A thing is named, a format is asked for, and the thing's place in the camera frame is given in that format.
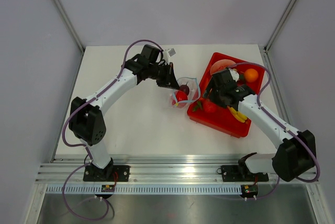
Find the banana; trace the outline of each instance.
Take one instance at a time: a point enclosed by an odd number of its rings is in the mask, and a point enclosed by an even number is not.
[[[228,110],[233,114],[233,115],[236,115],[237,114],[237,111],[234,109],[234,108],[232,108],[232,107],[230,107],[230,106],[227,106],[228,107]]]
[[[240,118],[237,114],[233,114],[233,116],[235,117],[235,119],[237,119],[238,121],[240,121],[241,123],[245,123],[245,120]]]
[[[246,115],[242,114],[241,112],[237,112],[237,116],[239,116],[241,119],[243,120],[247,120],[248,118],[246,117]]]

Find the red fruit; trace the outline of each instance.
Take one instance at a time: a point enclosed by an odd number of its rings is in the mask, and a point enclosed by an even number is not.
[[[206,99],[203,101],[203,108],[206,113],[214,113],[218,109],[217,105]]]
[[[182,91],[175,91],[174,95],[176,96],[177,102],[187,100],[186,93],[184,93]],[[171,100],[172,100],[172,105],[175,105],[176,101],[175,101],[173,96],[171,96]],[[178,108],[183,108],[185,105],[186,105],[186,103],[178,103],[177,107]]]
[[[186,85],[186,84],[182,84],[180,87],[179,87],[179,90],[184,92],[186,95],[189,94],[189,87]]]
[[[229,59],[219,60],[211,66],[210,71],[209,71],[210,75],[212,76],[214,73],[222,71],[228,66],[233,65],[233,64],[236,64],[233,60],[229,60]]]

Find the metal floor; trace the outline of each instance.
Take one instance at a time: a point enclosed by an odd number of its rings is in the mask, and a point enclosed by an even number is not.
[[[270,189],[269,185],[261,185],[260,195]],[[106,206],[99,200],[87,201],[76,207],[88,197],[66,196],[76,213],[88,218],[100,217]],[[280,185],[269,198],[248,202],[235,195],[113,195],[109,202],[114,210],[97,223],[317,223],[304,185]],[[61,194],[46,194],[38,223],[91,222],[67,212]]]

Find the metal frame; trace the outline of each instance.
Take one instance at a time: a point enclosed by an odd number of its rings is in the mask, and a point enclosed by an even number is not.
[[[34,185],[34,194],[30,202],[25,222],[26,224],[36,224],[41,212],[44,196],[47,191],[47,184]]]
[[[294,6],[296,5],[298,0],[289,0],[279,22],[277,23],[274,31],[272,32],[267,44],[266,44],[266,47],[265,47],[265,51],[268,53],[268,51],[270,50],[273,42],[275,41],[276,37],[278,36],[278,34],[280,33],[282,27],[284,26],[284,24],[286,23],[290,13],[292,12]]]
[[[77,32],[75,31],[75,29],[74,29],[74,27],[73,27],[73,25],[72,25],[72,23],[71,23],[68,15],[67,15],[67,13],[66,13],[66,11],[65,11],[65,9],[63,7],[63,4],[61,3],[60,0],[52,0],[52,2],[54,3],[54,5],[55,5],[55,7],[56,7],[56,9],[58,11],[58,13],[60,14],[60,17],[62,18],[62,20],[63,20],[65,26],[67,27],[70,35],[72,36],[73,40],[75,41],[78,49],[80,50],[80,52],[82,54],[84,54],[85,47],[83,46],[83,44],[82,44],[82,42],[81,42],[81,40],[80,40]]]

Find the red tray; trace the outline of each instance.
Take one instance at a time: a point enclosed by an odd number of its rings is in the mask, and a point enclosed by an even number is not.
[[[208,63],[208,66],[205,70],[203,78],[201,79],[200,84],[199,84],[200,90],[201,90],[201,97],[211,78],[210,73],[209,73],[210,67],[215,62],[222,60],[222,59],[230,59],[230,60],[233,60],[235,63],[245,62],[243,60],[233,58],[228,55],[224,55],[224,54],[217,53],[217,52],[214,53]],[[262,80],[264,76],[264,70],[259,66],[249,65],[249,64],[243,64],[243,65],[239,65],[236,67],[239,73],[244,73],[249,68],[253,68],[258,71],[259,78],[253,83],[247,83],[247,85],[258,94],[258,92],[261,89]],[[215,113],[206,113],[200,109],[198,109],[197,111],[192,111],[194,106],[196,106],[196,102],[192,103],[187,110],[187,115],[189,116],[191,120],[196,121],[205,126],[212,127],[216,130],[222,131],[224,133],[227,133],[237,138],[245,137],[248,135],[250,124],[251,124],[250,119],[248,119],[245,123],[241,123],[234,118],[234,116],[230,113],[228,109],[218,106]]]

